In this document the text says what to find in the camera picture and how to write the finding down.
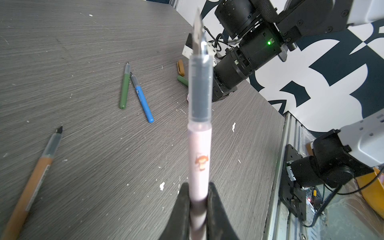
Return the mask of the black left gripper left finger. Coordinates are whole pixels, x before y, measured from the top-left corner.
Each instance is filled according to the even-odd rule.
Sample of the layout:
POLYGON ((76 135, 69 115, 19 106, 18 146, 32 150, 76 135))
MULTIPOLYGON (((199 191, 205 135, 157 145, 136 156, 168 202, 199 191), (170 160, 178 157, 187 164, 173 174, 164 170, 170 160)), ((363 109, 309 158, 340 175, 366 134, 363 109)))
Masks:
POLYGON ((169 221, 159 240, 190 239, 189 184, 183 183, 177 196, 169 221))

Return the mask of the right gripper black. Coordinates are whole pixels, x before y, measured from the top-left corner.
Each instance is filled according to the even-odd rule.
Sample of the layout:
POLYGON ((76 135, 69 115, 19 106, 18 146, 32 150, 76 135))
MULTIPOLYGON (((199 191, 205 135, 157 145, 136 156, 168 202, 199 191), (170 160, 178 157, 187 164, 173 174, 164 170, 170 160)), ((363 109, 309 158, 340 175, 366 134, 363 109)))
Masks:
POLYGON ((257 27, 247 33, 214 67, 212 101, 236 91, 240 82, 282 52, 283 43, 276 27, 257 27))

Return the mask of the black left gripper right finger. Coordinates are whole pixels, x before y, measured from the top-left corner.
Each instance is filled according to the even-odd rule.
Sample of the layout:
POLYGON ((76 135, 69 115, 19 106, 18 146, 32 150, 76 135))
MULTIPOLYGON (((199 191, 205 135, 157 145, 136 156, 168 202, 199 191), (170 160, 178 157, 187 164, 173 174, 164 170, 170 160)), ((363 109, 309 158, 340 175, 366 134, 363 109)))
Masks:
POLYGON ((239 240, 213 182, 209 183, 208 190, 207 240, 239 240))

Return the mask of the pink fountain pen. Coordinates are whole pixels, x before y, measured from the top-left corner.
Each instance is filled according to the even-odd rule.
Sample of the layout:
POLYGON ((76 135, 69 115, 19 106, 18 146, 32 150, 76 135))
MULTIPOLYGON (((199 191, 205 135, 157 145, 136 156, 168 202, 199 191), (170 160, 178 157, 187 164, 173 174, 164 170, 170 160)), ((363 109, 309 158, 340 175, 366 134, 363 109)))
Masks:
POLYGON ((190 239, 204 240, 211 159, 214 67, 200 12, 196 13, 194 19, 192 44, 188 94, 190 239))

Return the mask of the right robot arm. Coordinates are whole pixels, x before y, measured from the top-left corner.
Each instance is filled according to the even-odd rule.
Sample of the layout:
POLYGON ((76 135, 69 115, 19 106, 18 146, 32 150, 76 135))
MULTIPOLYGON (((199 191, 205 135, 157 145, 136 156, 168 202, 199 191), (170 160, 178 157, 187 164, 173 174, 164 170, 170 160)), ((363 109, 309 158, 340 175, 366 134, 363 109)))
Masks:
MULTIPOLYGON (((351 26, 354 1, 288 1, 280 14, 270 1, 218 1, 215 16, 228 34, 213 39, 214 48, 228 45, 214 68, 213 102, 236 91, 274 57, 285 62, 288 51, 306 36, 339 32, 351 26)), ((380 166, 375 145, 384 138, 384 111, 379 109, 359 122, 332 129, 318 137, 313 153, 302 157, 285 148, 279 197, 303 227, 312 227, 340 188, 354 177, 380 166), (334 188, 307 224, 304 190, 318 184, 334 188)))

